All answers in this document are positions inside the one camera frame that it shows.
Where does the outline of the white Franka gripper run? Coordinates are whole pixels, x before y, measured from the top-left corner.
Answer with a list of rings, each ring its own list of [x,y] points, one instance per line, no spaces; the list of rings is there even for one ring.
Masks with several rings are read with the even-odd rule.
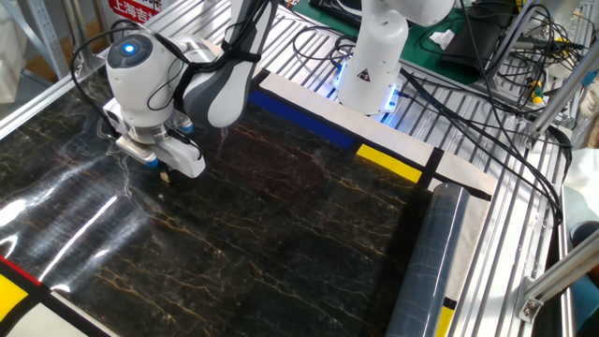
[[[173,110],[163,123],[137,127],[125,119],[124,111],[115,98],[103,107],[103,112],[119,134],[117,147],[140,163],[154,168],[158,178],[162,172],[158,167],[160,164],[178,170],[188,178],[196,178],[205,170],[202,152],[188,137],[194,125],[183,113]],[[180,182],[177,171],[171,171],[169,178],[173,183]]]

